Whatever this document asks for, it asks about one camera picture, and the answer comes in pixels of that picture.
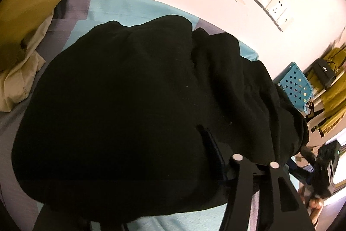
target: black garment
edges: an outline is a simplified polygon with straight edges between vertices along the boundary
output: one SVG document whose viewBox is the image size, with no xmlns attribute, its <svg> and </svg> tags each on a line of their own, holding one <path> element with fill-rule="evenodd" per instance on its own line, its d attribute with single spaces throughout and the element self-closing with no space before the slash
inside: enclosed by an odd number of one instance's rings
<svg viewBox="0 0 346 231">
<path fill-rule="evenodd" d="M 284 165 L 307 126 L 260 61 L 228 33 L 180 16 L 93 28 L 47 67 L 13 145 L 23 190 L 98 222 L 227 202 L 196 126 L 235 153 Z"/>
</svg>

